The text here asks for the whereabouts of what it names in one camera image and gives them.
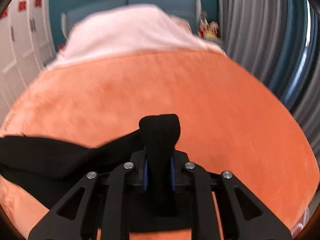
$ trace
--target headboard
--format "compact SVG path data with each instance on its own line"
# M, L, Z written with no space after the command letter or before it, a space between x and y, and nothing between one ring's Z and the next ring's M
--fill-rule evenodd
M130 4L155 4L167 14L188 20L193 33L197 33L201 17L201 0L102 0L61 14L61 30L67 39L72 27L89 14Z

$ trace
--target white wardrobe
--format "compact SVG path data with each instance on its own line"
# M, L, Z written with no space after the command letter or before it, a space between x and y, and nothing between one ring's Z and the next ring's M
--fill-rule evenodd
M0 19L0 125L45 65L55 59L49 0L12 0Z

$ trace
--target orange blanket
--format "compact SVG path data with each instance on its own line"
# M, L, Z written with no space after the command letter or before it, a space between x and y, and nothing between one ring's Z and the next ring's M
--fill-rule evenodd
M307 139L266 87L214 52L139 52L45 72L14 104L0 136L96 147L165 113L179 116L178 150L208 171L232 171L289 229L295 225L319 183ZM47 212L1 177L0 204L25 237ZM189 239L190 232L143 236Z

